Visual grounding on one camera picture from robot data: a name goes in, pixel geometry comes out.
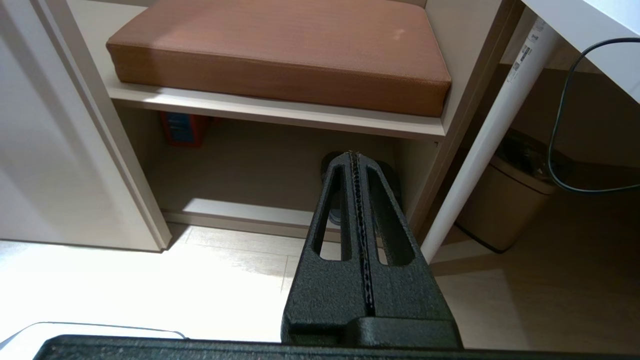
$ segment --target black cable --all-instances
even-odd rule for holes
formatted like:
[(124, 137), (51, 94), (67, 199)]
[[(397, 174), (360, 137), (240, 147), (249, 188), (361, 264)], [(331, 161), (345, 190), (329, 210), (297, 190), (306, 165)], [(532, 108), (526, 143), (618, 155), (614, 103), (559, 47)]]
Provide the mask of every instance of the black cable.
[(560, 107), (558, 107), (558, 114), (556, 116), (556, 124), (554, 125), (553, 132), (551, 132), (551, 139), (549, 140), (549, 148), (548, 148), (548, 151), (547, 151), (547, 168), (548, 168), (549, 174), (551, 175), (551, 178), (553, 179), (554, 183), (556, 183), (556, 185), (558, 185), (561, 188), (563, 188), (565, 190), (568, 190), (570, 192), (597, 194), (597, 193), (623, 192), (623, 191), (627, 191), (627, 190), (640, 189), (640, 184), (635, 184), (635, 185), (630, 185), (630, 186), (623, 186), (621, 188), (597, 189), (597, 190), (575, 188), (573, 186), (567, 185), (564, 182), (562, 182), (562, 180), (560, 180), (556, 176), (556, 173), (554, 172), (553, 166), (551, 164), (551, 154), (554, 151), (554, 142), (556, 140), (556, 133), (557, 133), (557, 130), (558, 130), (558, 126), (560, 125), (560, 119), (562, 118), (562, 112), (564, 110), (564, 96), (566, 95), (566, 90), (569, 87), (569, 82), (571, 80), (571, 76), (575, 72), (575, 68), (578, 66), (578, 63), (580, 63), (580, 61), (588, 53), (590, 53), (592, 50), (598, 49), (599, 47), (602, 47), (602, 46), (605, 46), (605, 45), (619, 44), (619, 43), (625, 43), (625, 42), (639, 42), (640, 43), (640, 38), (613, 38), (613, 39), (604, 40), (602, 42), (599, 42), (597, 44), (589, 46), (585, 51), (583, 51), (580, 54), (580, 56), (578, 56), (578, 58), (575, 60), (575, 62), (573, 63), (573, 65), (569, 69), (569, 74), (566, 76), (566, 81), (564, 82), (564, 89), (562, 90), (562, 96), (560, 96)]

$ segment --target light wood floor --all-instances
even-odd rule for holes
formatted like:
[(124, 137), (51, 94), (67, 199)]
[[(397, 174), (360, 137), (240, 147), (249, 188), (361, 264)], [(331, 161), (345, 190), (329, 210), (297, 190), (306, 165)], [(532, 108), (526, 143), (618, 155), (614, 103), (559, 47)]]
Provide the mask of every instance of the light wood floor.
[[(465, 346), (640, 354), (634, 196), (560, 193), (503, 255), (452, 229), (432, 270)], [(0, 340), (66, 321), (279, 341), (303, 240), (171, 228), (162, 254), (0, 241)]]

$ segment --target shelf unit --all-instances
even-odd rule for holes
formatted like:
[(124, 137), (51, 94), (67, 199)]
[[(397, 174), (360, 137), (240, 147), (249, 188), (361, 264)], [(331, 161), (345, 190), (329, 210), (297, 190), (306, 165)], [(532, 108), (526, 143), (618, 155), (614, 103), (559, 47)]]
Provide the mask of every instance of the shelf unit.
[[(466, 129), (482, 81), (499, 61), (492, 55), (497, 44), (506, 46), (510, 35), (502, 27), (519, 16), (515, 0), (426, 3), (452, 77), (442, 117), (430, 118), (121, 83), (105, 43), (145, 7), (119, 0), (67, 0), (68, 8), (41, 2), (50, 37), (60, 42), (68, 72), (99, 113), (97, 128), (141, 212), (150, 214), (151, 229), (164, 226), (154, 217), (161, 209), (167, 221), (301, 237), (321, 188), (320, 161), (330, 151), (361, 151), (395, 167), (403, 210), (419, 229), (434, 175), (446, 170), (442, 159), (457, 147), (455, 136)], [(164, 143), (157, 111), (221, 120), (201, 149), (180, 149)], [(337, 231), (328, 226), (328, 234)]]
[(145, 7), (87, 0), (69, 5), (116, 104), (398, 138), (438, 141), (445, 135), (440, 119), (433, 117), (121, 83), (104, 44)]

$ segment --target trash can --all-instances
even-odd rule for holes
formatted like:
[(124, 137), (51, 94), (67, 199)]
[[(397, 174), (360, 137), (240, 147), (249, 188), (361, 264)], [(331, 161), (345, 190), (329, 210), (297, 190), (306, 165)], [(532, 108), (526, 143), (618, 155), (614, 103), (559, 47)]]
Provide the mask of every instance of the trash can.
[[(546, 160), (545, 144), (510, 129), (456, 225), (494, 252), (507, 251), (556, 190)], [(554, 171), (564, 172), (569, 163), (567, 157), (554, 153)]]

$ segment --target seat cushion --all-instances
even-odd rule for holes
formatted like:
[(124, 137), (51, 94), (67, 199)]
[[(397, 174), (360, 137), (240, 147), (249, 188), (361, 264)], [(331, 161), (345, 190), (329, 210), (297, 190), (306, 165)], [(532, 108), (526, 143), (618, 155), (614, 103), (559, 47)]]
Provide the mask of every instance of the seat cushion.
[(389, 0), (159, 0), (107, 48), (123, 82), (438, 117), (424, 9)]

